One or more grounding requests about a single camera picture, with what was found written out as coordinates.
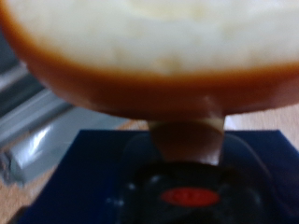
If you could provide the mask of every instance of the black object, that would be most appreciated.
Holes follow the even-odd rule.
[[[226,133],[218,168],[187,164],[166,169],[161,160],[147,132],[81,132],[19,224],[189,224],[215,211],[214,223],[224,223],[221,217],[234,223],[234,216],[242,218],[248,211],[253,214],[249,220],[257,223],[268,218],[271,224],[299,223],[299,154],[281,132]],[[156,168],[142,170],[155,162]],[[182,186],[211,188],[221,200],[206,208],[176,207],[157,197]],[[226,195],[235,203],[227,202]],[[211,210],[210,217],[198,209]]]
[[[175,204],[162,197],[170,190],[178,192],[169,194]],[[213,197],[211,192],[219,199],[201,204]],[[148,165],[138,171],[122,195],[121,224],[273,224],[278,219],[273,205],[265,204],[261,192],[236,170],[200,163]],[[199,203],[189,205],[188,200],[194,202],[194,198]]]

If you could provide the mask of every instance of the brown onion skin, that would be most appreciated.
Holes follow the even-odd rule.
[[[132,119],[185,120],[299,102],[299,62],[172,77],[94,69],[38,48],[7,13],[6,1],[0,2],[0,24],[11,47],[41,83],[66,101],[95,111]]]

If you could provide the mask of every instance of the wooden surface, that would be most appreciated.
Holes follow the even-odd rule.
[[[226,119],[227,130],[273,130],[280,129],[299,148],[299,105],[252,114],[235,115]],[[130,120],[120,126],[121,130],[147,130],[145,121]],[[6,224],[10,217],[25,204],[30,204],[42,190],[54,168],[24,189],[17,186],[7,188],[0,182],[0,224]]]

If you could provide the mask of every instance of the red label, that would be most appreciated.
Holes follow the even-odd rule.
[[[177,188],[170,189],[161,195],[166,203],[184,207],[210,206],[220,200],[218,193],[210,189]]]

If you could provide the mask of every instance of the dark blue surface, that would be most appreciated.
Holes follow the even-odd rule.
[[[160,159],[148,133],[80,132],[20,224],[115,223],[121,182]],[[280,132],[227,133],[221,165],[234,166],[268,192],[264,197],[277,203],[281,223],[299,223],[299,154]]]

